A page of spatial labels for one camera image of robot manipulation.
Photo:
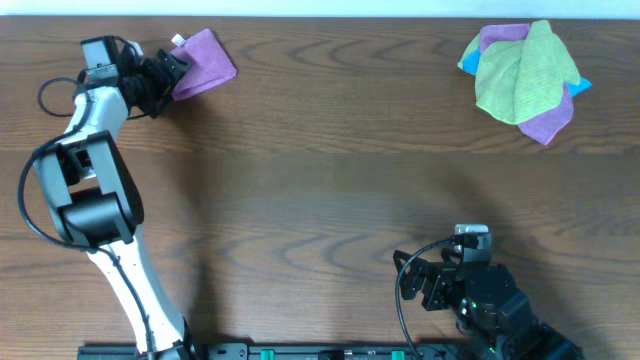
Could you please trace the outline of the purple microfiber cloth with tag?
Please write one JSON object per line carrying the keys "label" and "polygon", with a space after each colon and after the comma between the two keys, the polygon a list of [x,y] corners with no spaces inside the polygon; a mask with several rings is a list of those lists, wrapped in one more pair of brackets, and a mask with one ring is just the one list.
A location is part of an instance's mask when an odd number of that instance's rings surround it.
{"label": "purple microfiber cloth with tag", "polygon": [[186,100],[233,79],[238,71],[213,31],[204,29],[185,39],[180,34],[171,41],[171,54],[192,65],[173,90],[175,101]]}

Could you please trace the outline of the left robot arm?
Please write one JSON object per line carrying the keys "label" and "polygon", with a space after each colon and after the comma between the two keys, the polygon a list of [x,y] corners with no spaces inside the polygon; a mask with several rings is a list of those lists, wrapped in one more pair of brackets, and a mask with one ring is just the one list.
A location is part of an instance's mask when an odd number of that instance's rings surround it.
{"label": "left robot arm", "polygon": [[181,312],[168,298],[143,241],[144,208],[116,146],[132,109],[158,117],[191,65],[118,36],[82,41],[86,69],[73,79],[75,111],[65,132],[37,148],[36,172],[58,235],[84,252],[114,290],[135,335],[136,359],[200,359]]}

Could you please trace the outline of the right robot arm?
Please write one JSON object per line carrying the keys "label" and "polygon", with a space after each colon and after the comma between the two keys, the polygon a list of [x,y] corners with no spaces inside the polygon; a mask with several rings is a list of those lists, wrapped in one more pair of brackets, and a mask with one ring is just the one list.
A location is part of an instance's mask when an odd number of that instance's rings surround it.
{"label": "right robot arm", "polygon": [[583,350],[538,319],[509,270],[491,256],[492,234],[480,224],[458,224],[449,238],[413,254],[394,252],[396,310],[413,355],[420,352],[401,302],[421,294],[425,310],[455,313],[458,329],[475,340],[467,352],[477,359],[582,359]]}

